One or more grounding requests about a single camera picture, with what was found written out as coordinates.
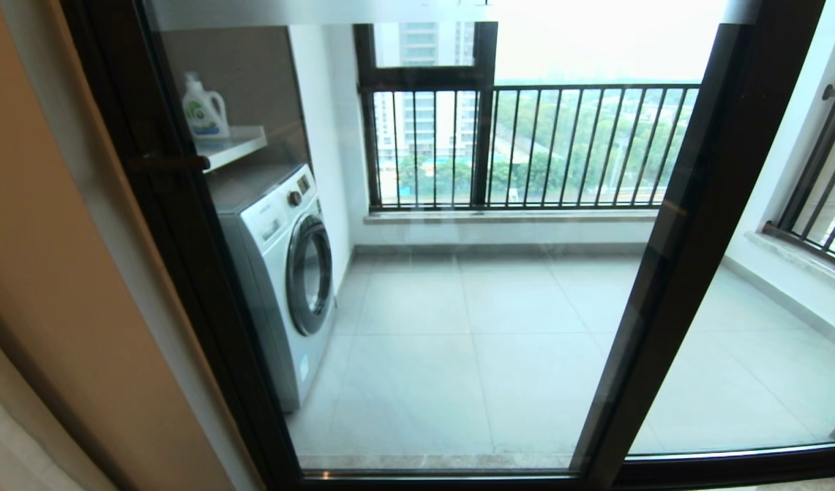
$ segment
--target bottle label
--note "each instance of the bottle label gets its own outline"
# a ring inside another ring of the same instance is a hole
[[[220,128],[208,115],[205,114],[205,108],[196,100],[190,100],[187,103],[187,110],[184,112],[187,116],[187,124],[190,125],[190,131],[195,134],[218,134]]]

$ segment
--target high-rise building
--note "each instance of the high-rise building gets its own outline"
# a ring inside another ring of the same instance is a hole
[[[375,25],[378,68],[471,65],[472,22],[413,22]],[[471,162],[477,94],[471,91],[377,93],[375,96],[378,165],[390,170],[414,158],[424,172],[435,158]]]

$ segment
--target tiled floor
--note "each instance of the tiled floor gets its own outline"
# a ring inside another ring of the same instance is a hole
[[[305,467],[567,466],[639,258],[357,256],[287,416]],[[633,453],[826,441],[835,345],[721,269]]]

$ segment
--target black railing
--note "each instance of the black railing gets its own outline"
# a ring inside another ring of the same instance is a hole
[[[769,222],[763,230],[835,263],[835,90],[827,87],[823,99],[830,98],[830,113],[791,201],[778,223]]]
[[[485,92],[486,172],[476,172],[482,92],[375,92],[371,208],[656,208],[698,92],[698,84],[495,87]],[[485,183],[475,183],[479,175]]]

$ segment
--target sky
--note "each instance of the sky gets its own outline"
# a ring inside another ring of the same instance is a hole
[[[725,0],[548,2],[499,20],[496,83],[699,81]]]

